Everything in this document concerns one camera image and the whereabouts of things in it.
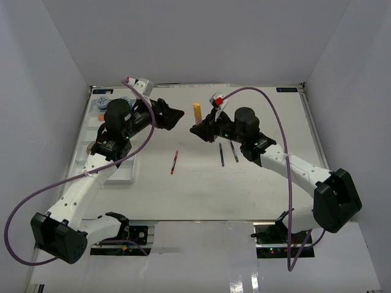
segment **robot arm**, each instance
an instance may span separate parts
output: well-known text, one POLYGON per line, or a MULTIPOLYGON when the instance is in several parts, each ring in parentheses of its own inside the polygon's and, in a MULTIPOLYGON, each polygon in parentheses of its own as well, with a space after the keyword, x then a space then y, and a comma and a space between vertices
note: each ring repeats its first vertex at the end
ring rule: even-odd
MULTIPOLYGON (((144 96, 149 96, 152 90, 152 84, 145 79, 129 79, 129 83, 144 96)), ((171 130, 185 114, 170 108, 163 99, 146 100, 152 107, 159 129, 171 130)), ((87 176, 73 181, 64 196, 45 215, 36 213, 31 220, 40 249, 73 264, 90 244, 103 239, 128 238, 129 220, 123 215, 108 212, 96 220, 82 221, 87 208, 120 164, 90 172, 126 157, 132 147, 130 138, 151 122, 150 112, 140 99, 132 108, 124 99, 115 99, 108 104, 104 123, 83 168, 87 176)))
MULTIPOLYGON (((202 123, 194 125, 190 132, 206 142, 214 142, 217 136, 241 144, 243 156, 260 167, 287 177, 287 162, 283 148, 259 129, 259 119, 248 107, 235 111, 231 121, 222 110, 226 101, 222 95, 210 99, 213 109, 202 123)), ((360 211, 362 204, 350 174, 339 169, 336 172, 316 167, 297 156, 290 156, 292 181, 312 198, 313 205, 293 210, 292 233, 322 227, 336 233, 351 217, 360 211)), ((287 231, 288 217, 284 212, 276 225, 287 231)))

